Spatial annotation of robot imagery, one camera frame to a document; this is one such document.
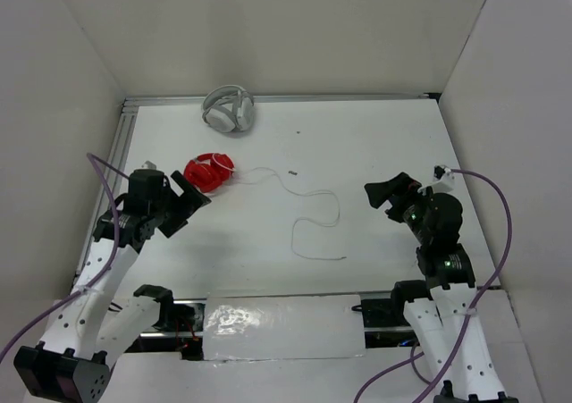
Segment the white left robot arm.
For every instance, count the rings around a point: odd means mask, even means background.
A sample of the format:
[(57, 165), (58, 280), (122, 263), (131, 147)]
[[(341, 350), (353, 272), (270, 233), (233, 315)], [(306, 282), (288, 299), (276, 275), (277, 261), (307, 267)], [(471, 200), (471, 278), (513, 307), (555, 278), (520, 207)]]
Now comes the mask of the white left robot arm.
[(184, 176), (153, 169), (129, 175), (128, 189), (97, 220), (88, 259), (71, 294), (39, 342), (18, 349), (13, 365), (27, 391), (55, 402), (98, 402), (119, 357), (149, 328), (176, 320), (171, 290), (143, 284), (115, 315), (108, 309), (125, 275), (156, 232), (170, 238), (207, 206)]

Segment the red headphones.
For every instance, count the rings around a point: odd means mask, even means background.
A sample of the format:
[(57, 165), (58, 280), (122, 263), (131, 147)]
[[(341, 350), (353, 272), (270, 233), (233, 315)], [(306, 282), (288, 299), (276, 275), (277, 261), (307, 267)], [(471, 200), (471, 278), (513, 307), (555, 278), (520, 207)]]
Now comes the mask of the red headphones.
[(219, 189), (234, 172), (234, 163), (229, 156), (206, 153), (189, 160), (184, 168), (184, 178), (203, 194)]

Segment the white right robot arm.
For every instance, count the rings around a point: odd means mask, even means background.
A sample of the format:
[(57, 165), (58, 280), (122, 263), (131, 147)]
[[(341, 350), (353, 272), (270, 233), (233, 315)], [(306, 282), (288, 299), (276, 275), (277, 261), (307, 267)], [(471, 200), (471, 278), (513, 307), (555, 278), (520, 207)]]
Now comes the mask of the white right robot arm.
[(496, 373), (477, 313), (477, 304), (499, 272), (478, 285), (468, 253), (461, 245), (463, 206), (451, 193), (460, 171), (437, 166), (427, 186), (402, 172), (388, 181), (364, 186), (371, 207), (390, 206), (387, 217), (404, 223), (415, 236), (422, 279), (399, 281), (391, 292), (394, 321), (408, 324), (433, 379), (416, 397), (422, 402), (510, 402)]

